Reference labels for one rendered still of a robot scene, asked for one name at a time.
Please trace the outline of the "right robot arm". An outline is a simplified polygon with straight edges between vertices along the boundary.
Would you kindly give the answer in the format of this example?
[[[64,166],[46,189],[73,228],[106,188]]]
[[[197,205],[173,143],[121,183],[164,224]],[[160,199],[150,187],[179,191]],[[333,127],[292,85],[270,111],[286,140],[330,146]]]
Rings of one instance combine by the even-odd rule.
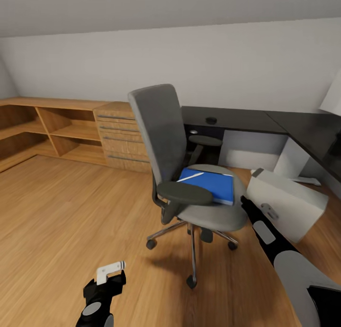
[[[268,204],[257,207],[241,197],[252,228],[276,270],[303,327],[341,327],[341,285],[323,274],[282,236],[265,216],[279,215]]]

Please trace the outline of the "monitor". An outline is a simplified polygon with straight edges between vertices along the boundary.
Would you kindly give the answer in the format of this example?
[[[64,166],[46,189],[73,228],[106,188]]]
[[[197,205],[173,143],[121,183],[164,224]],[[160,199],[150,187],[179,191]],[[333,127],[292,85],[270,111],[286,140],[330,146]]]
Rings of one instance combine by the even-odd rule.
[[[333,115],[341,116],[341,69],[333,81],[320,109]],[[336,134],[336,141],[329,150],[331,154],[341,155],[341,132]]]

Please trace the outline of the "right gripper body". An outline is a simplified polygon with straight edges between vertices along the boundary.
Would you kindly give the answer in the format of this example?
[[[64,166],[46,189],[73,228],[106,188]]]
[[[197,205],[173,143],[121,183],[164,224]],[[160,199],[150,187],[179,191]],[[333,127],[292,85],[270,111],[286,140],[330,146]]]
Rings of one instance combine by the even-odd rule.
[[[251,217],[255,214],[264,215],[263,212],[251,200],[248,200],[247,202],[242,204],[242,208],[246,211],[250,220]]]

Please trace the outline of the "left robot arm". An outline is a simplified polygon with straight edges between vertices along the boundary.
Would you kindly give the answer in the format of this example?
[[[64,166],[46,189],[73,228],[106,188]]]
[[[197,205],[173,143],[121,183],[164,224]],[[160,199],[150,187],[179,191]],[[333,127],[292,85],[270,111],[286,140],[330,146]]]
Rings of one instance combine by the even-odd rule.
[[[122,293],[126,284],[125,261],[115,262],[97,269],[97,281],[89,281],[83,290],[86,307],[76,327],[114,327],[114,316],[110,313],[112,297]],[[108,274],[122,270],[121,274]]]

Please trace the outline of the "swivel chair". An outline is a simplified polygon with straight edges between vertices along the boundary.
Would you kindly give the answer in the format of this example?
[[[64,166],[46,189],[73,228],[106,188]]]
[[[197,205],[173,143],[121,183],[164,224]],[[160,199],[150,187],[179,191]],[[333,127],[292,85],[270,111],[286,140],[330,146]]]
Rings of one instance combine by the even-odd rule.
[[[197,143],[187,168],[228,174],[233,176],[233,204],[213,202],[213,194],[200,186],[179,181],[187,148],[187,139],[176,90],[171,84],[160,84],[133,90],[127,95],[136,123],[140,130],[153,173],[153,202],[161,208],[163,225],[177,216],[179,222],[146,238],[146,247],[153,249],[153,238],[187,223],[191,235],[192,271],[186,283],[190,289],[197,286],[194,226],[201,230],[200,239],[213,242],[213,233],[228,240],[231,250],[237,249],[237,241],[223,232],[242,229],[248,214],[242,208],[241,197],[248,199],[242,180],[222,166],[195,164],[205,145],[222,146],[223,141],[205,136],[190,136]],[[165,201],[164,201],[165,199]]]

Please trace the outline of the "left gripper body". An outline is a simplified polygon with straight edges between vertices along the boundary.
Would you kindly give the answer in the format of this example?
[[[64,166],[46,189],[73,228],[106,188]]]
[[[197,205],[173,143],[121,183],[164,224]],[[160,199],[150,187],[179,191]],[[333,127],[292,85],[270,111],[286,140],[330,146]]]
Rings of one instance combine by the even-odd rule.
[[[86,305],[90,299],[99,292],[106,292],[112,297],[122,293],[122,279],[121,274],[108,278],[106,283],[97,285],[97,282],[87,284],[85,288]]]

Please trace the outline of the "folder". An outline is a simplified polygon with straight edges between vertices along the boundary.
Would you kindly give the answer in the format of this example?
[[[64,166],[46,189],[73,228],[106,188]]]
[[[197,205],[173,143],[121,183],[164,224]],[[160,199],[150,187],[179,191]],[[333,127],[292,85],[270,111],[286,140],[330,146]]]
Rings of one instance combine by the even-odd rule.
[[[182,180],[183,183],[200,186],[209,190],[214,196],[213,202],[227,205],[233,204],[232,179],[232,175],[191,168],[184,168],[179,177],[179,181]]]

